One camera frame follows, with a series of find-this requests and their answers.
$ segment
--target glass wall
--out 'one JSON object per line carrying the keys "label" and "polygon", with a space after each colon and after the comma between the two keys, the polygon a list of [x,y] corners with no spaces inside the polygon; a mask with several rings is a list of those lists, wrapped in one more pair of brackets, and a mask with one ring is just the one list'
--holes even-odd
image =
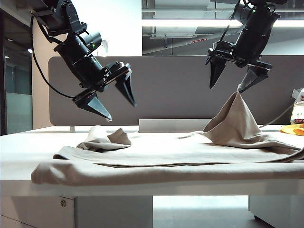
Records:
{"label": "glass wall", "polygon": [[33,129],[29,27],[4,14],[7,134]]}

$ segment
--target floor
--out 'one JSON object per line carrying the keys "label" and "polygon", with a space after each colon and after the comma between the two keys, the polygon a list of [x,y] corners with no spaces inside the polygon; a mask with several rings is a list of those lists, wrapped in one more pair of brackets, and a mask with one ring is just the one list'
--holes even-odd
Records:
{"label": "floor", "polygon": [[254,220],[248,196],[153,197],[154,228],[273,228]]}

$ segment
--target cable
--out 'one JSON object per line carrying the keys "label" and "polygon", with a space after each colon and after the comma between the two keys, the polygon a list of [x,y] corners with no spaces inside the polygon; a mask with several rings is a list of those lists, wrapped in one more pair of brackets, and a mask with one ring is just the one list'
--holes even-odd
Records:
{"label": "cable", "polygon": [[249,8],[251,10],[253,9],[253,8],[249,7],[249,2],[246,2],[246,0],[243,0],[243,3],[245,5],[245,7]]}
{"label": "cable", "polygon": [[269,7],[269,8],[274,8],[271,12],[273,13],[273,12],[275,12],[275,10],[276,10],[276,6],[274,5],[274,4],[269,4],[269,5],[267,5],[267,7]]}
{"label": "cable", "polygon": [[38,68],[38,70],[39,70],[39,72],[40,72],[40,74],[41,74],[43,80],[44,80],[45,83],[46,83],[51,89],[53,89],[56,93],[58,93],[58,94],[60,94],[60,95],[62,95],[62,96],[65,96],[65,97],[67,97],[67,98],[73,99],[74,96],[69,96],[69,95],[66,95],[66,94],[64,94],[64,93],[62,93],[62,92],[60,92],[60,91],[58,91],[58,90],[55,89],[55,88],[47,81],[47,79],[45,78],[45,76],[44,76],[44,74],[43,74],[43,72],[42,72],[42,70],[41,70],[41,68],[40,68],[40,66],[39,66],[39,63],[38,63],[38,61],[37,61],[37,58],[36,58],[36,55],[35,55],[35,51],[34,51],[34,42],[33,42],[33,23],[34,23],[34,16],[32,16],[32,17],[31,17],[31,20],[30,20],[30,42],[31,42],[31,46],[32,46],[34,61],[35,61],[36,65],[37,65],[37,68]]}
{"label": "cable", "polygon": [[215,0],[215,7],[214,7],[215,9],[217,9],[217,0]]}
{"label": "cable", "polygon": [[[233,13],[232,13],[232,15],[231,15],[231,17],[230,17],[230,21],[232,21],[232,20],[233,20],[233,18],[234,18],[234,16],[235,16],[235,14],[236,14],[236,12],[237,12],[237,8],[238,8],[238,6],[239,6],[240,2],[241,2],[241,0],[238,0],[237,4],[236,4],[236,6],[235,6],[235,8],[234,8],[234,10],[233,10]],[[226,29],[225,29],[225,31],[224,31],[224,33],[223,33],[223,35],[222,35],[222,37],[220,38],[220,40],[219,40],[219,42],[218,42],[218,43],[220,43],[220,42],[222,42],[222,41],[223,41],[223,39],[224,39],[224,37],[225,37],[226,33],[228,32],[229,27],[230,27],[230,24],[228,24],[228,26],[226,27]]]}
{"label": "cable", "polygon": [[260,128],[266,127],[266,126],[272,124],[274,121],[277,121],[279,118],[281,118],[281,117],[282,117],[289,109],[291,109],[293,106],[294,106],[294,104],[292,104],[291,106],[289,106],[289,107],[288,107],[284,112],[282,112],[282,114],[280,114],[276,119],[270,121],[269,123],[264,124],[264,125],[261,126]]}
{"label": "cable", "polygon": [[42,24],[39,23],[39,21],[37,21],[37,23],[38,23],[38,25],[39,25],[39,28],[40,28],[41,32],[43,33],[43,35],[45,36],[45,38],[46,38],[50,43],[52,43],[52,42],[55,42],[55,43],[57,43],[57,44],[60,44],[60,43],[61,43],[61,41],[60,41],[59,39],[56,39],[56,38],[54,38],[54,37],[50,37],[50,36],[47,34],[47,32],[45,31],[45,29],[44,29],[44,27],[42,26]]}

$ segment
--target ceiling light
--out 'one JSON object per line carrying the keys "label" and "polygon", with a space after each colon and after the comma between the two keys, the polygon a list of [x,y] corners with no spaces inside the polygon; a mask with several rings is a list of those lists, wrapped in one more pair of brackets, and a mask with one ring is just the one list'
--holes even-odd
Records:
{"label": "ceiling light", "polygon": [[[242,26],[237,20],[227,19],[142,19],[142,26],[158,27],[211,27],[225,28],[230,24],[231,28]],[[304,20],[277,20],[274,27],[304,27]]]}
{"label": "ceiling light", "polygon": [[237,20],[226,19],[143,19],[142,26],[159,27],[216,27],[225,28],[230,24],[231,28],[238,28],[242,24]]}
{"label": "ceiling light", "polygon": [[304,20],[277,20],[274,24],[274,27],[304,27]]}

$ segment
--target plastic bag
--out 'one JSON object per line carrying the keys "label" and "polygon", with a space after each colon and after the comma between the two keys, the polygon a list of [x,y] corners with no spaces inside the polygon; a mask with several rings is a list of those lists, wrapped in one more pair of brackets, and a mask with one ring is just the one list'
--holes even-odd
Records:
{"label": "plastic bag", "polygon": [[304,123],[304,88],[294,89],[293,98],[295,98],[294,109],[291,114],[291,124],[303,124]]}

